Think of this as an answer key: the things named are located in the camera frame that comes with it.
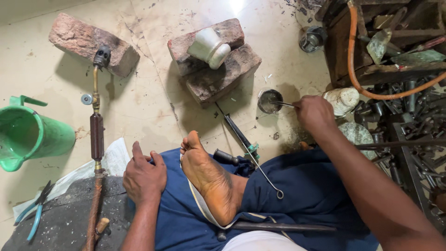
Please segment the rubber hose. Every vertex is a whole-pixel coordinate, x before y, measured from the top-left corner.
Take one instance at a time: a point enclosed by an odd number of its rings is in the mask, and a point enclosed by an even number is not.
[[[102,178],[95,179],[95,190],[93,192],[93,201],[91,202],[90,215],[88,217],[87,243],[85,250],[94,251],[96,243],[96,218],[98,216],[99,200],[102,192]]]
[[[356,28],[357,28],[357,21],[358,21],[358,11],[356,9],[356,6],[353,4],[353,2],[350,0],[347,2],[347,5],[350,10],[350,17],[351,17],[351,24],[350,24],[350,37],[348,39],[348,55],[347,55],[347,68],[348,68],[348,75],[350,77],[350,81],[355,87],[358,92],[366,97],[377,99],[377,100],[391,100],[391,99],[398,99],[405,96],[412,95],[414,93],[420,92],[424,89],[427,89],[431,86],[434,86],[439,81],[446,78],[446,72],[443,72],[438,77],[434,78],[433,80],[420,85],[414,89],[408,90],[406,92],[401,92],[397,94],[391,94],[391,95],[379,95],[374,94],[371,92],[368,92],[366,89],[364,89],[358,82],[358,79],[355,75],[355,66],[354,66],[354,53],[355,53],[355,39],[356,39]]]

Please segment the blue lungi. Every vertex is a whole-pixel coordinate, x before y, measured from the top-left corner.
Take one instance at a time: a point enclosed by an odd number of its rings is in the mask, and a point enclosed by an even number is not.
[[[180,167],[179,148],[161,153],[167,166],[167,184],[161,196],[155,249],[219,251],[246,230],[226,231],[226,241],[217,240],[225,227],[215,224],[207,206]],[[249,161],[239,157],[237,167],[222,164],[234,174],[248,174]],[[234,218],[253,222],[278,222],[333,226],[337,232],[284,234],[308,251],[375,251],[378,241],[365,226],[350,200],[333,164],[321,149],[275,157],[261,165],[276,191],[259,170],[247,182],[242,205]]]

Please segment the foot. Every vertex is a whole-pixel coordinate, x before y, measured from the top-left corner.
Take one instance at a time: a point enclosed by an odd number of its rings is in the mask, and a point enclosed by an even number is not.
[[[309,145],[307,144],[307,142],[304,142],[304,141],[300,141],[300,142],[299,142],[299,145],[301,146],[301,151],[313,150],[313,149],[314,149],[314,147],[309,146]]]
[[[182,168],[187,178],[203,196],[220,226],[234,219],[242,204],[247,178],[227,172],[204,150],[198,133],[191,131],[181,143]]]

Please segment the paper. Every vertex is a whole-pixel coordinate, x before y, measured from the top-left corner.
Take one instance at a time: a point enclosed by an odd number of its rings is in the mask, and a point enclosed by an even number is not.
[[[129,161],[130,157],[128,155],[127,148],[125,147],[124,138],[119,138],[115,140],[107,148],[101,162],[102,162],[102,167],[105,168],[109,176],[122,176]],[[94,177],[95,176],[94,169],[95,169],[95,161],[91,160],[90,162],[79,167],[78,169],[65,175],[56,182],[56,184],[53,187],[53,190],[51,190],[46,201],[50,201],[64,194],[67,191],[68,187],[71,185],[71,183],[75,182],[76,180]],[[21,212],[25,208],[34,203],[34,201],[40,196],[40,193],[41,191],[38,191],[34,199],[13,207],[12,210],[14,211],[14,219],[17,219],[17,217],[21,214]],[[35,211],[36,209],[37,207],[30,210],[26,214],[26,216]]]

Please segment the green plastic mug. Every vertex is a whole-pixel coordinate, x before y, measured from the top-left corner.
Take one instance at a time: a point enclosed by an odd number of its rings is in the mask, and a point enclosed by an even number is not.
[[[0,166],[17,171],[28,159],[58,156],[74,145],[74,130],[66,123],[39,115],[24,106],[47,106],[36,99],[11,96],[9,106],[0,109]]]

